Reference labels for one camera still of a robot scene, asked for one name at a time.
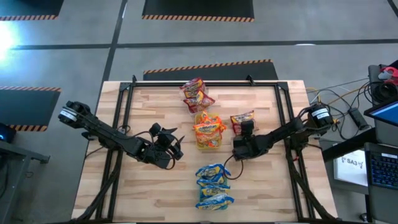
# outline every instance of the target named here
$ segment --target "red snack bag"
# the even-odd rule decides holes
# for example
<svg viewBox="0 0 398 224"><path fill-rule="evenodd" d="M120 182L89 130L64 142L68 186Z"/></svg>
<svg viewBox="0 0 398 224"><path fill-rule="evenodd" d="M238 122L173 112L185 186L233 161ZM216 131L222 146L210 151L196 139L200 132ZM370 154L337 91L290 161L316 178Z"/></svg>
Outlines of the red snack bag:
<svg viewBox="0 0 398 224"><path fill-rule="evenodd" d="M194 78L181 86L180 89L184 92L186 98L193 98L199 91L205 92L206 86L201 78Z"/></svg>
<svg viewBox="0 0 398 224"><path fill-rule="evenodd" d="M253 120L254 129L256 129L256 121L254 120L254 110L253 111L249 111L249 112L244 113L244 114L231 116L232 128L234 130L234 133L236 135L240 135L241 131L242 131L241 130L241 123L243 121L250 121L250 120Z"/></svg>
<svg viewBox="0 0 398 224"><path fill-rule="evenodd" d="M207 107L211 106L215 100L210 98L206 93L201 90L197 93L196 97L188 98L183 101L188 105L190 113L196 113L205 110Z"/></svg>

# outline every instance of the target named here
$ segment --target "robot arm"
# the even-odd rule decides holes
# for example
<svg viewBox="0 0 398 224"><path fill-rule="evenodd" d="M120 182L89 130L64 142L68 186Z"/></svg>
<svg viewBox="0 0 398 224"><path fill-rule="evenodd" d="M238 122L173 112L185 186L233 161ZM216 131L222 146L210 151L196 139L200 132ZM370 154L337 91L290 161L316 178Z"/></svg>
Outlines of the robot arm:
<svg viewBox="0 0 398 224"><path fill-rule="evenodd" d="M306 123L301 120L305 113L308 113ZM266 154L276 142L288 137L291 148L304 148L310 135L323 135L332 124L333 118L329 111L318 104L304 108L291 122L266 135L253 135L253 121L244 121L241 123L242 135L236 136L233 141L233 156L236 161L259 157Z"/></svg>
<svg viewBox="0 0 398 224"><path fill-rule="evenodd" d="M156 142L150 142L140 137L129 137L100 121L94 116L90 107L80 103L68 101L58 116L59 120L75 129L84 128L91 135L97 136L99 143L108 149L122 149L128 156L137 161L150 163L162 169L166 169L170 160L179 160L183 156L180 143L172 133L177 129L164 129L155 123L149 132L158 136Z"/></svg>

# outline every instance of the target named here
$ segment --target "computer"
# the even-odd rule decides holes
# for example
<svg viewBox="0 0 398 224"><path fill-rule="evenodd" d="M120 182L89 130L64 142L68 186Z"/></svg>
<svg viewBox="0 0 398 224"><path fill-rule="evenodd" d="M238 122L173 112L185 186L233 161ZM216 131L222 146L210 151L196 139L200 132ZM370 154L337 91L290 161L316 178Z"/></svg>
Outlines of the computer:
<svg viewBox="0 0 398 224"><path fill-rule="evenodd" d="M398 126L398 98L374 106L364 115ZM398 138L398 133L390 133ZM368 174L369 203L372 217L398 223L398 148L366 143L365 158Z"/></svg>

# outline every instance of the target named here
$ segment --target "monitor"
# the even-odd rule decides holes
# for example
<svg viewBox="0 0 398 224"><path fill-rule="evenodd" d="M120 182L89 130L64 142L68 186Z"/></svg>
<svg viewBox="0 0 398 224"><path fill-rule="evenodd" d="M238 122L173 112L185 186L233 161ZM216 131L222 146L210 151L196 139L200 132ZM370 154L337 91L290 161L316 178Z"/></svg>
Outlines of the monitor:
<svg viewBox="0 0 398 224"><path fill-rule="evenodd" d="M398 98L374 106L366 110L364 115L398 126Z"/></svg>

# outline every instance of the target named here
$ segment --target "red object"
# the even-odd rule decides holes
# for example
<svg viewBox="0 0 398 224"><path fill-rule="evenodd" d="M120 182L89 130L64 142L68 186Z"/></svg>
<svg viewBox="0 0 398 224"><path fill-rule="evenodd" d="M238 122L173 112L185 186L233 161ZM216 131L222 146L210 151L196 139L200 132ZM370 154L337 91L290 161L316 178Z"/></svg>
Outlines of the red object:
<svg viewBox="0 0 398 224"><path fill-rule="evenodd" d="M392 77L390 79L384 81L384 83L392 83L392 84L398 86L398 69L396 69L394 67L386 67L386 68L383 68L381 71L388 72L388 73L392 74Z"/></svg>

